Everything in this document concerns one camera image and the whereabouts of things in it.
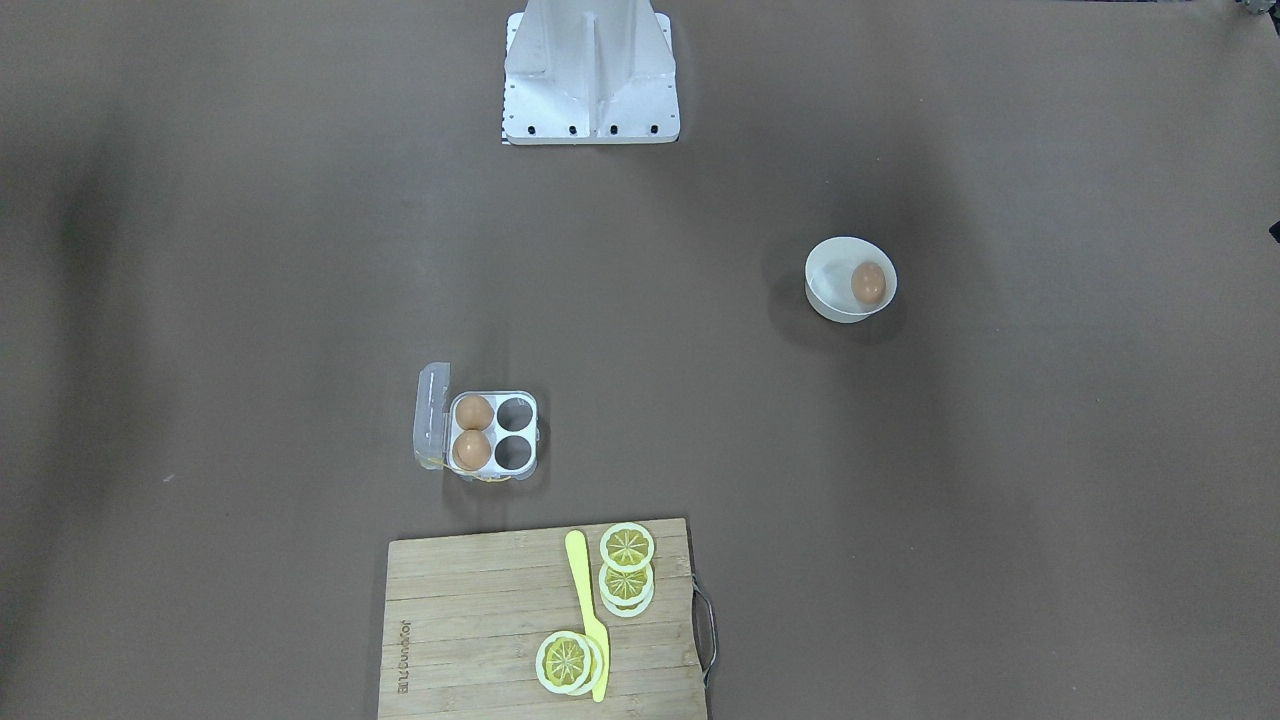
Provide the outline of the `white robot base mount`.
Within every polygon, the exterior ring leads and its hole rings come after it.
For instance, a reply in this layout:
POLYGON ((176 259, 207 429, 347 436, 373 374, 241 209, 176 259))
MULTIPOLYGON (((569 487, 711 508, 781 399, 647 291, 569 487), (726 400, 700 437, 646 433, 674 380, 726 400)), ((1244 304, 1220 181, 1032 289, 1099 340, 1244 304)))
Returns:
POLYGON ((652 3, 530 1, 507 18, 504 40, 504 143, 678 140, 672 23, 652 3))

